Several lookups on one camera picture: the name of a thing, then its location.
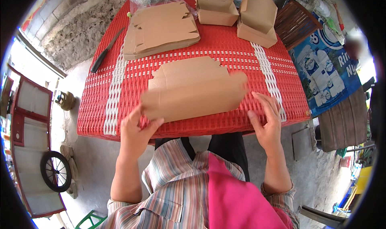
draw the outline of black knife handle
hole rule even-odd
[[[100,64],[102,63],[103,59],[105,58],[107,52],[109,50],[104,49],[104,51],[98,56],[97,60],[94,62],[94,65],[91,67],[91,72],[96,73],[98,71],[98,68]]]

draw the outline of blue banner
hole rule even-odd
[[[323,25],[289,51],[299,74],[308,106],[315,117],[345,100],[360,86],[358,61],[350,59],[341,43]]]

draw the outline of concrete floor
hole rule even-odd
[[[91,64],[91,59],[79,63],[69,71],[65,79],[60,80],[58,89],[70,91],[76,97],[75,107],[71,111],[63,111],[59,106],[52,107],[51,148],[59,150],[60,145],[71,146],[74,149],[74,159],[79,172],[78,197],[72,199],[66,192],[62,198],[68,215],[77,224],[90,210],[100,214],[107,214],[107,201],[110,198],[110,186],[115,172],[115,162],[119,153],[119,142],[78,136],[76,121],[80,97],[82,96],[85,79]],[[307,156],[300,161],[293,159],[292,134],[312,126],[312,120],[282,128],[281,142],[286,156],[287,166],[293,183],[297,189],[294,209],[299,205],[308,205],[321,211],[332,212],[335,202],[342,199],[350,184],[350,171],[339,167],[339,157],[333,153],[312,151],[309,148]],[[64,129],[64,142],[55,136],[59,129]],[[206,150],[210,136],[192,137],[191,144],[197,151]],[[250,180],[258,188],[264,179],[266,155],[259,145],[256,136],[244,137],[244,144],[248,158]],[[148,146],[139,158],[139,169],[142,171],[148,165],[154,147]],[[144,198],[149,194],[144,188]],[[299,215],[301,228],[322,228],[323,226],[307,217]]]

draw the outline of folded cardboard box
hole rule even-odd
[[[270,48],[277,43],[274,29],[277,6],[273,0],[242,0],[237,36]]]
[[[130,19],[123,57],[135,60],[188,47],[200,40],[193,15],[184,2],[138,9]]]
[[[233,0],[196,0],[200,24],[233,26],[239,12]]]
[[[165,122],[237,109],[246,94],[247,76],[228,74],[210,57],[195,57],[161,65],[141,96],[145,115]]]

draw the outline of white woven stripe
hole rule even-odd
[[[265,76],[265,82],[267,85],[268,92],[271,94],[272,97],[275,96],[277,101],[279,102],[281,121],[287,121],[287,114],[284,111],[281,94],[276,84],[275,74],[272,72],[271,63],[268,61],[268,58],[262,46],[257,45],[253,42],[251,42],[250,44],[255,49],[255,55],[260,63],[260,69]]]
[[[106,103],[106,119],[103,126],[103,133],[105,135],[117,135],[115,127],[118,121],[118,103],[121,94],[121,84],[125,75],[125,68],[128,63],[123,59],[122,50],[123,44],[120,48],[117,62],[115,63],[115,69],[109,87],[109,98]]]

